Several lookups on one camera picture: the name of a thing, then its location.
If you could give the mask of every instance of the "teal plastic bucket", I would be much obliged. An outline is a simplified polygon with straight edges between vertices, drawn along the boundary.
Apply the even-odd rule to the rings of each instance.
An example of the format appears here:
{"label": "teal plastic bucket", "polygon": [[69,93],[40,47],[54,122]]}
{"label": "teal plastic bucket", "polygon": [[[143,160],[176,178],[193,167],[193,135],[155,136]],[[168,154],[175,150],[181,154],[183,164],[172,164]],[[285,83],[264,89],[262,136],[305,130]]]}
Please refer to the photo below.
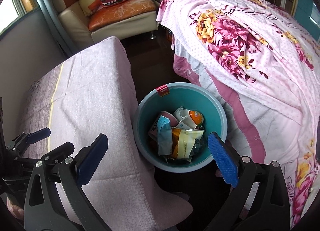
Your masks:
{"label": "teal plastic bucket", "polygon": [[133,122],[134,139],[142,155],[156,167],[169,172],[190,172],[198,170],[213,160],[208,149],[204,147],[192,161],[173,164],[157,156],[148,145],[148,131],[160,113],[173,113],[180,106],[196,110],[204,116],[204,137],[207,139],[211,132],[217,132],[222,139],[227,136],[227,118],[219,101],[207,90],[190,83],[167,84],[170,93],[160,97],[156,90],[151,91],[139,104]]}

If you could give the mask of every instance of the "bed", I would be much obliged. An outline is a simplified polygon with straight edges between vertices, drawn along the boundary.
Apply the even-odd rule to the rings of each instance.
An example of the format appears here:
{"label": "bed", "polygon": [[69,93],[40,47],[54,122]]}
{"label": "bed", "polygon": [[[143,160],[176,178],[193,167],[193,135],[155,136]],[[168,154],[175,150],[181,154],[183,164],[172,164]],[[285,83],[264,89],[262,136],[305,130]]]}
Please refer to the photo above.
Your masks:
{"label": "bed", "polygon": [[[82,187],[96,211],[116,230],[164,230],[184,220],[192,206],[159,188],[154,166],[139,153],[132,131],[138,107],[126,52],[116,37],[91,46],[35,82],[25,98],[20,132],[49,127],[51,136],[24,154],[41,158],[69,141],[74,154],[104,133],[108,151]],[[80,223],[57,184],[70,220]]]}
{"label": "bed", "polygon": [[319,45],[265,0],[163,0],[157,21],[174,35],[175,72],[223,105],[227,142],[257,163],[281,164],[293,227],[319,167]]}

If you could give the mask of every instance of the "orange leather seat cushion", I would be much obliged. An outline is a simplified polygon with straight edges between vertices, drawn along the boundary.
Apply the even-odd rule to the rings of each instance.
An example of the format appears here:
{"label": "orange leather seat cushion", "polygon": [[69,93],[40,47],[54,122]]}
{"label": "orange leather seat cushion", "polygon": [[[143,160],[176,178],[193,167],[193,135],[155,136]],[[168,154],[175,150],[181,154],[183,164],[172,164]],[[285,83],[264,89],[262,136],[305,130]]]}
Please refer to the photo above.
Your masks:
{"label": "orange leather seat cushion", "polygon": [[156,6],[152,0],[127,0],[121,4],[102,8],[94,13],[90,18],[88,27],[93,32],[103,26],[155,10]]}

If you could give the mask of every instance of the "beige leather sofa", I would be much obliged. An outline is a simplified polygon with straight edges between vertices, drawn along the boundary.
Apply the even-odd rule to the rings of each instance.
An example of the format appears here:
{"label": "beige leather sofa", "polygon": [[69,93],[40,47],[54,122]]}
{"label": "beige leather sofa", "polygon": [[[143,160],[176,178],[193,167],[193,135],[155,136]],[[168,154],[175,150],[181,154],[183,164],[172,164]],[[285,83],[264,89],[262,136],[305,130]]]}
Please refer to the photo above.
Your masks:
{"label": "beige leather sofa", "polygon": [[90,17],[84,15],[79,0],[52,0],[52,3],[62,26],[79,51],[110,36],[116,36],[121,40],[158,29],[156,11],[150,11],[90,31]]}

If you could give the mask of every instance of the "blue plastic packet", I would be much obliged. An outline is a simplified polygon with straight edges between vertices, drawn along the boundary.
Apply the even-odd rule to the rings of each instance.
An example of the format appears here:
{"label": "blue plastic packet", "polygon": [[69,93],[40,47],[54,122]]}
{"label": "blue plastic packet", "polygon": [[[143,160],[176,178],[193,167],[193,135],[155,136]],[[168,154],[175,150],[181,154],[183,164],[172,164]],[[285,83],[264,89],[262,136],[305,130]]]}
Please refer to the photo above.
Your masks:
{"label": "blue plastic packet", "polygon": [[158,155],[170,155],[172,152],[172,131],[169,118],[161,115],[157,128]]}

